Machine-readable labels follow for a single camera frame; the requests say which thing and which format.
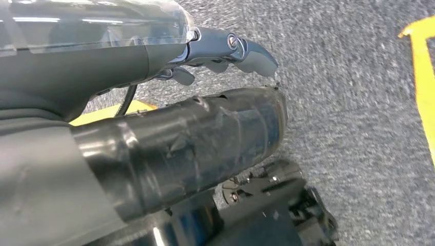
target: yellow object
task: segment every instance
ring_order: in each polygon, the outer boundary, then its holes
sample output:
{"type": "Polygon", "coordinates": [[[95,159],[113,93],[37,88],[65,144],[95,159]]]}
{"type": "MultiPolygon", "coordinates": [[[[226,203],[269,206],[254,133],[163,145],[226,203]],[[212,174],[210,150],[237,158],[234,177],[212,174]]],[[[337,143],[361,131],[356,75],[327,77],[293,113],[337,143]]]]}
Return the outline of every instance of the yellow object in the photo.
{"type": "Polygon", "coordinates": [[[408,25],[404,35],[411,37],[417,107],[435,165],[435,74],[426,42],[435,37],[435,15],[408,25]]]}
{"type": "MultiPolygon", "coordinates": [[[[97,110],[91,113],[83,114],[79,118],[70,122],[73,126],[81,126],[87,123],[91,123],[97,120],[112,118],[115,116],[116,112],[120,108],[121,104],[108,107],[105,109],[97,110]]],[[[127,110],[127,114],[136,112],[136,111],[151,111],[156,109],[157,107],[150,104],[145,104],[138,100],[133,100],[130,104],[130,107],[127,110]]]]}

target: cylindrical tube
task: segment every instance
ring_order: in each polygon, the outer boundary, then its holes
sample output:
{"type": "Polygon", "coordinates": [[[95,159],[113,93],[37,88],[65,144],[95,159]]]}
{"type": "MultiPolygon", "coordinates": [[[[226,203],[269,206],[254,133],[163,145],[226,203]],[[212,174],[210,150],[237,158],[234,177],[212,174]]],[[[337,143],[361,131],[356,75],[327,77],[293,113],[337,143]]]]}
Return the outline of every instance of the cylindrical tube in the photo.
{"type": "Polygon", "coordinates": [[[287,123],[276,88],[243,88],[72,129],[124,221],[216,186],[271,155],[287,123]]]}

